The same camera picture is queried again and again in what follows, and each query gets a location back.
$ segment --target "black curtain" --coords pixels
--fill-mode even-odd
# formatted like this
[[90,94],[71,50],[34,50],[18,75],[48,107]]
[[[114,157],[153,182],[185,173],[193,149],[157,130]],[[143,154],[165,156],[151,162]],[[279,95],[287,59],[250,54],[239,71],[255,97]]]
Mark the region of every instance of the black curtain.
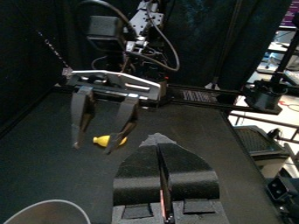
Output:
[[[44,39],[74,69],[91,69],[100,56],[80,35],[74,13],[80,0],[0,1],[0,133],[11,121],[50,91],[62,77],[63,64]],[[139,0],[110,0],[131,18]],[[170,82],[206,86],[219,65],[234,7],[238,0],[177,0],[165,34],[178,51],[182,69]],[[241,89],[254,73],[275,36],[291,0],[243,0],[231,48],[219,69],[219,86]],[[86,15],[106,10],[94,7]]]
[[62,77],[63,64],[42,32],[60,52],[54,0],[0,1],[0,134]]
[[[74,15],[79,0],[64,1],[64,25],[67,25],[68,55],[78,69],[91,69],[91,61],[99,56],[88,41],[74,30]],[[107,1],[131,18],[137,13],[139,0]],[[238,0],[178,0],[165,29],[179,53],[182,69],[170,74],[170,82],[206,86],[215,74],[221,50],[230,28],[230,21]],[[231,48],[219,69],[219,86],[241,89],[263,58],[291,0],[243,0],[230,40]],[[100,13],[94,8],[88,13]]]

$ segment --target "black table surface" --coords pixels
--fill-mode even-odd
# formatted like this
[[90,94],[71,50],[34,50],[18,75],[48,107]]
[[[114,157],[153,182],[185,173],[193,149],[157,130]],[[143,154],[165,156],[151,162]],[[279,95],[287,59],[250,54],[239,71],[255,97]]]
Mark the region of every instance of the black table surface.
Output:
[[211,108],[139,109],[124,146],[103,154],[92,138],[114,131],[119,103],[98,102],[83,147],[71,148],[71,94],[51,93],[0,140],[0,222],[43,200],[68,200],[95,223],[110,223],[118,167],[149,135],[162,133],[202,157],[219,176],[230,223],[282,223],[266,181],[239,144],[227,117]]

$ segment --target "metal rail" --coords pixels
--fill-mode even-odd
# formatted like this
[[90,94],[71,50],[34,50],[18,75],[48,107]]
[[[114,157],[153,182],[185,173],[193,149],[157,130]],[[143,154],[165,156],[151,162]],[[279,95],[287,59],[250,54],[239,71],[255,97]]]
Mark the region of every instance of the metal rail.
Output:
[[287,128],[295,129],[294,134],[293,134],[293,137],[291,138],[281,137],[281,140],[283,140],[283,141],[286,141],[289,143],[299,144],[299,141],[295,140],[295,136],[299,134],[299,126],[298,125],[294,125],[291,123],[285,123],[285,122],[270,121],[267,119],[257,118],[257,117],[250,116],[250,115],[239,115],[239,114],[235,114],[235,113],[230,113],[230,115],[238,117],[238,120],[235,122],[235,125],[239,124],[239,118],[246,118],[249,120],[255,120],[255,121],[259,121],[259,122],[263,122],[263,123],[273,123],[273,124],[277,124],[279,126],[285,126]]

